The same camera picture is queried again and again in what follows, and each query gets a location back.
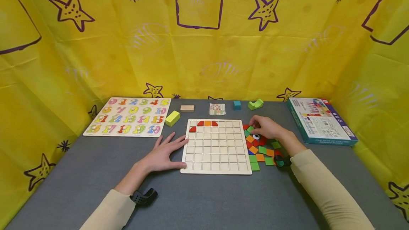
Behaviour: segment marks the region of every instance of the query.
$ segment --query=yellow curtain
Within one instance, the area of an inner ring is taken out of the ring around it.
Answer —
[[[331,99],[360,138],[356,153],[408,217],[409,0],[0,6],[0,228],[110,96]]]

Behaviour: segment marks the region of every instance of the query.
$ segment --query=blue wooden block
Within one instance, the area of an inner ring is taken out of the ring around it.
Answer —
[[[238,100],[233,101],[233,110],[241,110],[241,103]]]

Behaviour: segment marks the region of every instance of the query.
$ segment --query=wooden grid board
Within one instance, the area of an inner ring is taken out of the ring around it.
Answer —
[[[189,119],[186,137],[181,173],[252,174],[241,120]]]
[[[84,136],[159,137],[168,98],[112,97],[84,131]]]

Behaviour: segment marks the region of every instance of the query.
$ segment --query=left hand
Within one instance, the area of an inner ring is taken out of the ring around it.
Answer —
[[[146,155],[139,163],[142,163],[151,173],[153,171],[165,171],[171,169],[186,168],[184,162],[172,162],[169,156],[172,152],[183,147],[189,140],[183,135],[171,142],[175,132],[171,133],[162,143],[163,136],[160,136],[154,144],[153,150]]]

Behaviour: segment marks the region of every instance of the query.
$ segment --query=hand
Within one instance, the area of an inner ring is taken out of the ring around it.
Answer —
[[[153,150],[144,157],[140,163],[146,166],[147,170],[151,173],[153,171],[165,171],[171,169],[186,168],[184,162],[172,162],[169,156],[172,152],[183,147],[188,139],[185,139],[186,135],[183,135],[171,142],[175,136],[175,132],[171,133],[161,144],[163,136],[160,136],[154,144]]]
[[[251,134],[261,134],[268,139],[280,139],[283,134],[288,132],[269,117],[260,115],[254,115],[250,120],[250,125],[254,128],[250,132]]]

